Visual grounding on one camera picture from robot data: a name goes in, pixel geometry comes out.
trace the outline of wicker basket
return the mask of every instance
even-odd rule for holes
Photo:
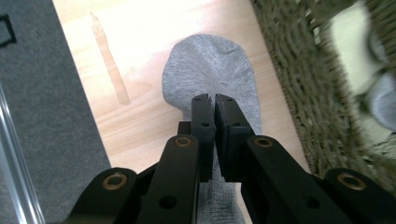
[[[252,0],[312,174],[323,177],[332,168],[346,167],[396,196],[395,134],[378,146],[367,142],[332,44],[330,19],[354,3]],[[389,22],[396,16],[395,1],[370,0],[366,6],[389,60],[396,62],[396,24]],[[389,69],[395,67],[389,63]]]

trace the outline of gray sock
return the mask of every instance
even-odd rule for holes
[[[163,71],[163,98],[191,119],[191,98],[208,93],[233,97],[256,134],[261,134],[259,100],[253,70],[235,43],[213,35],[193,35],[172,49]],[[221,177],[215,150],[213,178],[200,184],[198,223],[244,223],[235,184]]]

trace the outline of screw hole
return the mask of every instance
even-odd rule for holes
[[[174,196],[165,196],[160,199],[160,207],[163,209],[171,209],[177,205],[177,198]]]
[[[259,147],[271,147],[273,144],[269,139],[266,138],[257,138],[254,142]]]
[[[320,202],[312,196],[305,196],[303,197],[303,205],[311,209],[318,209]]]
[[[108,190],[120,189],[127,182],[127,176],[123,173],[116,172],[108,175],[102,183],[103,188]]]
[[[338,182],[343,184],[344,186],[354,189],[354,190],[363,190],[367,188],[366,183],[364,183],[361,179],[357,178],[354,175],[350,175],[348,173],[341,173],[337,176]]]
[[[189,147],[191,143],[191,139],[187,137],[179,137],[175,140],[175,145],[177,147]]]

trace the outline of wooden floor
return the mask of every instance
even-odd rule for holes
[[[248,0],[53,2],[113,167],[141,172],[159,160],[182,119],[163,99],[169,53],[189,35],[211,34],[245,50],[256,76],[262,133],[308,171]]]

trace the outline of gray rug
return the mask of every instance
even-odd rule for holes
[[[79,194],[110,167],[61,24],[50,0],[0,0],[0,82],[44,218],[66,218]],[[18,223],[0,174],[0,223]]]

